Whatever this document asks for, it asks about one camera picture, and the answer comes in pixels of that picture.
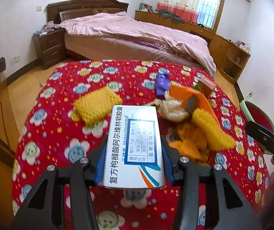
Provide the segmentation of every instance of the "books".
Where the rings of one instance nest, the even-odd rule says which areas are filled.
[[[152,6],[150,6],[149,4],[146,4],[146,3],[141,3],[140,6],[139,6],[139,10],[153,13]]]
[[[103,185],[108,188],[126,189],[165,186],[155,107],[113,106]]]

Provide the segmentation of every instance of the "orange box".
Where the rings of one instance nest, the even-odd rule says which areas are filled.
[[[201,88],[204,96],[208,99],[217,85],[210,79],[202,77],[199,79],[198,86]]]

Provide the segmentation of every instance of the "wall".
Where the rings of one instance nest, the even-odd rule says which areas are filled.
[[[157,1],[144,0],[155,9]],[[248,16],[249,6],[248,0],[225,0],[216,33],[232,41],[241,40],[241,32]]]
[[[251,2],[243,37],[252,48],[238,85],[243,97],[254,92],[250,101],[274,123],[274,0]]]
[[[6,58],[6,77],[36,59],[32,35],[46,23],[46,5],[61,1],[65,0],[0,0],[0,55]],[[118,1],[129,3],[133,17],[144,0]],[[36,12],[40,5],[43,10]],[[11,58],[18,55],[21,60],[11,66]]]

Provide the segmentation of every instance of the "wooden dresser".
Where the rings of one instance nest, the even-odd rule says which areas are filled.
[[[34,35],[37,58],[42,61],[45,69],[66,59],[64,40],[65,30],[59,28],[46,35]]]
[[[250,57],[250,54],[232,42],[214,34],[212,30],[199,27],[196,24],[187,22],[177,24],[170,18],[164,19],[160,14],[138,10],[135,12],[135,20],[170,27],[202,37],[207,41],[209,53],[213,57],[217,69],[231,84],[237,82]]]

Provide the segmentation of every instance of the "wooden nightstand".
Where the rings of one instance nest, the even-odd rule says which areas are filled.
[[[33,36],[37,58],[41,59],[45,69],[66,59],[64,33],[65,30],[59,28],[46,35]]]

